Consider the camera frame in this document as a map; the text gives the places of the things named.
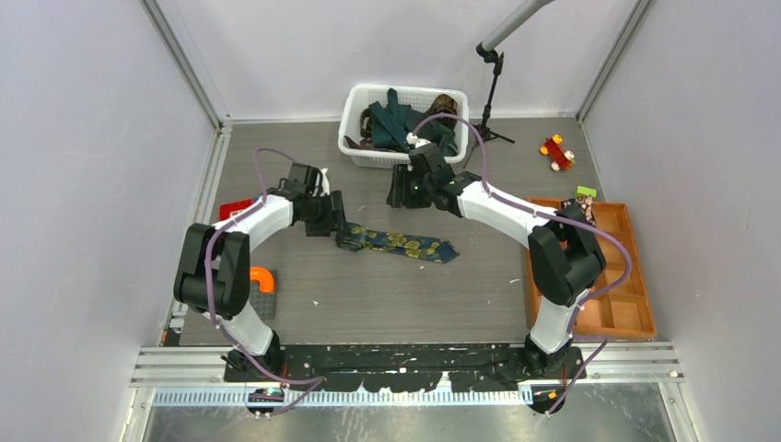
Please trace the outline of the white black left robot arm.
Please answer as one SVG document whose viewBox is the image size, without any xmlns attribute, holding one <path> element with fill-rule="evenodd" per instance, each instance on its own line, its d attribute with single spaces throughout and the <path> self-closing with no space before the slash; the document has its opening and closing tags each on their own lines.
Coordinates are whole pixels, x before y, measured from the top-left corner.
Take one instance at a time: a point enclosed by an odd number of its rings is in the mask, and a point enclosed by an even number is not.
<svg viewBox="0 0 781 442">
<path fill-rule="evenodd" d="M 283 352 L 278 333 L 250 303 L 251 253 L 296 223 L 309 237 L 329 237 L 345 228 L 343 197 L 331 190 L 327 173 L 293 163 L 287 177 L 249 207 L 213 225 L 192 224 L 185 233 L 175 299 L 206 316 L 261 381 L 281 373 Z"/>
</svg>

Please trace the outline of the blue yellow floral tie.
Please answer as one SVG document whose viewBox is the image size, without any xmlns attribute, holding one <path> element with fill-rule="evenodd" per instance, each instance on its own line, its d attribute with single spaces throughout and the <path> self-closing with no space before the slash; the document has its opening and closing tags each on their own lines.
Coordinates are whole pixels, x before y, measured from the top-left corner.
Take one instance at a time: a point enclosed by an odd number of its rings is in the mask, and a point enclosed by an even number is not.
<svg viewBox="0 0 781 442">
<path fill-rule="evenodd" d="M 443 238 L 379 231 L 356 223 L 347 223 L 336 234 L 335 242 L 339 248 L 352 252 L 373 250 L 442 264 L 460 256 L 456 247 Z"/>
</svg>

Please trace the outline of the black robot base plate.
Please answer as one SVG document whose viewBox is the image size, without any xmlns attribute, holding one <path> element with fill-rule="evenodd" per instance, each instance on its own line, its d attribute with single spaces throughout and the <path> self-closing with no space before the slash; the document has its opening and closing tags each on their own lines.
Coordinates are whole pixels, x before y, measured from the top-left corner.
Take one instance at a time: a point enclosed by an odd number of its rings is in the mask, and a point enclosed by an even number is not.
<svg viewBox="0 0 781 442">
<path fill-rule="evenodd" d="M 563 387 L 583 378 L 585 358 L 569 347 L 543 362 L 510 343 L 287 345 L 262 365 L 294 391 L 430 392 L 445 381 L 458 393 L 511 391 L 525 381 Z"/>
</svg>

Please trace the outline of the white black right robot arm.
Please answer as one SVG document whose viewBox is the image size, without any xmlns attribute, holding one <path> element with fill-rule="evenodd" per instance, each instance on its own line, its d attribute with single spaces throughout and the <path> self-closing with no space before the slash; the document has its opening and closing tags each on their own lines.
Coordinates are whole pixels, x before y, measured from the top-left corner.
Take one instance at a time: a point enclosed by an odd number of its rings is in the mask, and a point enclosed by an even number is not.
<svg viewBox="0 0 781 442">
<path fill-rule="evenodd" d="M 548 378 L 562 366 L 577 311 L 606 268 L 596 229 L 579 206 L 554 210 L 499 191 L 475 173 L 455 172 L 434 144 L 416 148 L 408 163 L 393 168 L 387 203 L 394 208 L 435 206 L 523 246 L 542 297 L 524 344 L 526 366 L 538 378 Z"/>
</svg>

